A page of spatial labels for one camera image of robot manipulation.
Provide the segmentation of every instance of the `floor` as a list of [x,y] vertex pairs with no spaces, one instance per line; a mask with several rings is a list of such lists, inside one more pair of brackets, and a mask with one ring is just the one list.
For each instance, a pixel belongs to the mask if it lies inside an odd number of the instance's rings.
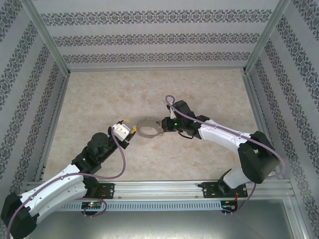
[[[62,171],[92,135],[119,120],[133,124],[169,116],[164,98],[184,100],[196,115],[243,132],[257,130],[240,70],[129,71],[71,73],[43,180]],[[165,133],[153,139],[136,135],[124,151],[126,180],[218,179],[240,166],[238,155],[210,141]],[[122,169],[118,150],[97,175]]]

